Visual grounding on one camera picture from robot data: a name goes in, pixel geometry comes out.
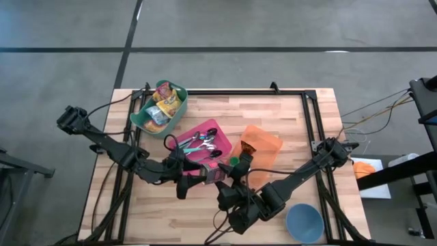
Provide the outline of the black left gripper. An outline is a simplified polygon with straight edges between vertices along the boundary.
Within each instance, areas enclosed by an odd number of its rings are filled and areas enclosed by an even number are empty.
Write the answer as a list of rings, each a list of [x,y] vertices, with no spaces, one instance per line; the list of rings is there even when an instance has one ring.
[[[184,157],[180,155],[178,150],[172,150],[167,163],[170,166],[169,179],[176,183],[176,195],[179,200],[185,200],[188,189],[206,181],[205,176],[185,176]],[[186,171],[193,171],[203,168],[203,164],[186,160]]]

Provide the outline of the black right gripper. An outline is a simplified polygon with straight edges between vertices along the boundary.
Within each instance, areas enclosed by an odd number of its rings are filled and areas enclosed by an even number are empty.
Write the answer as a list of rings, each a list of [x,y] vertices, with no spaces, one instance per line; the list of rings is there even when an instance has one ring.
[[[252,160],[252,155],[242,152],[240,156],[230,157],[227,164],[219,163],[218,167],[229,178],[241,178],[249,172]],[[218,208],[222,211],[237,206],[246,206],[257,197],[256,192],[245,184],[228,186],[220,181],[215,185],[218,189]]]

